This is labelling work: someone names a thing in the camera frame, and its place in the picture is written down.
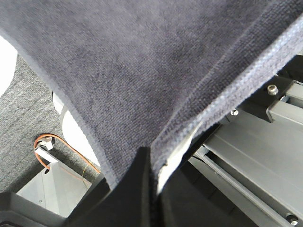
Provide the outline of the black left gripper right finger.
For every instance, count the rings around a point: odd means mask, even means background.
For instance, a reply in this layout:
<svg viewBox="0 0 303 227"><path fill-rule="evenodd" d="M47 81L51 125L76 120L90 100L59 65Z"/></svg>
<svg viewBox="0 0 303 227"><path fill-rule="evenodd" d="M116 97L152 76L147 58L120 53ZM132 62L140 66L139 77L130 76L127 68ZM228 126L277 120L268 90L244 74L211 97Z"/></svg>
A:
<svg viewBox="0 0 303 227"><path fill-rule="evenodd" d="M173 173L157 205L158 227L256 226L192 165L183 165Z"/></svg>

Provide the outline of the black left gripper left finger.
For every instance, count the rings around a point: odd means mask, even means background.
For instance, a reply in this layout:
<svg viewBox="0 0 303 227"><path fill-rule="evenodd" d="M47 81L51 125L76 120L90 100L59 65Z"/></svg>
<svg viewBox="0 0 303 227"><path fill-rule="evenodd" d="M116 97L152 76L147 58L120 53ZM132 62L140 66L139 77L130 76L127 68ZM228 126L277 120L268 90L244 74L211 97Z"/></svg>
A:
<svg viewBox="0 0 303 227"><path fill-rule="evenodd" d="M149 227L150 148L140 147L119 184L98 178L67 218L67 227Z"/></svg>

